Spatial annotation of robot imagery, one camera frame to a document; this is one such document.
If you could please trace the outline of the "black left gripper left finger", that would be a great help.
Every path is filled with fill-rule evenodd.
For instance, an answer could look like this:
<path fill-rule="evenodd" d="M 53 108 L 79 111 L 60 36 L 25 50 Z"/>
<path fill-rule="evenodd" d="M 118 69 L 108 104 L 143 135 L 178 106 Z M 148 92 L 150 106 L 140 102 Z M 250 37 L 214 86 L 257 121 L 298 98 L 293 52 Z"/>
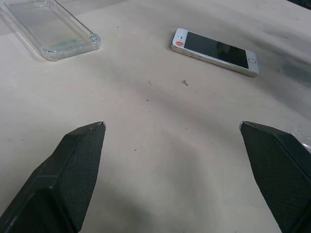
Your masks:
<path fill-rule="evenodd" d="M 98 177 L 106 125 L 66 134 L 0 216 L 0 233 L 79 233 Z"/>

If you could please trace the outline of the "clear plastic phone case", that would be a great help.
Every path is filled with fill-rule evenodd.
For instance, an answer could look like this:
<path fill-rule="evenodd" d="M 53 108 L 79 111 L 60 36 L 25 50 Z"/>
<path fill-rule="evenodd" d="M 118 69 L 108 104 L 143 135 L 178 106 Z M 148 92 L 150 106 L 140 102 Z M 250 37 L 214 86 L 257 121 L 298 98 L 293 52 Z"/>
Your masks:
<path fill-rule="evenodd" d="M 100 37 L 57 0 L 0 0 L 0 8 L 48 61 L 100 48 Z"/>

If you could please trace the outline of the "black rectangular bar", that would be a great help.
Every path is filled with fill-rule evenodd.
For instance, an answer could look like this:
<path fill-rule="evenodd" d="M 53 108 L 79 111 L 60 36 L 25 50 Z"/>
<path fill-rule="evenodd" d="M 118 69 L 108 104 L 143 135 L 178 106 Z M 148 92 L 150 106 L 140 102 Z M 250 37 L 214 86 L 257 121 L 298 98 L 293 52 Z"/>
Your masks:
<path fill-rule="evenodd" d="M 171 50 L 250 77 L 256 77 L 259 74 L 255 53 L 186 29 L 178 28 L 175 31 Z"/>

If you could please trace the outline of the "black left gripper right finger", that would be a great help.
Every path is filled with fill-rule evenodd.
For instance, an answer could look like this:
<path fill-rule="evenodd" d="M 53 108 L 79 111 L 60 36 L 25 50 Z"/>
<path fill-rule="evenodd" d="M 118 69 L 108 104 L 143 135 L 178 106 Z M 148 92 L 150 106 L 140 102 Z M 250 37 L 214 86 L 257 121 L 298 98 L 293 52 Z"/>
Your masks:
<path fill-rule="evenodd" d="M 311 153 L 291 134 L 240 123 L 259 190 L 282 233 L 311 233 Z"/>

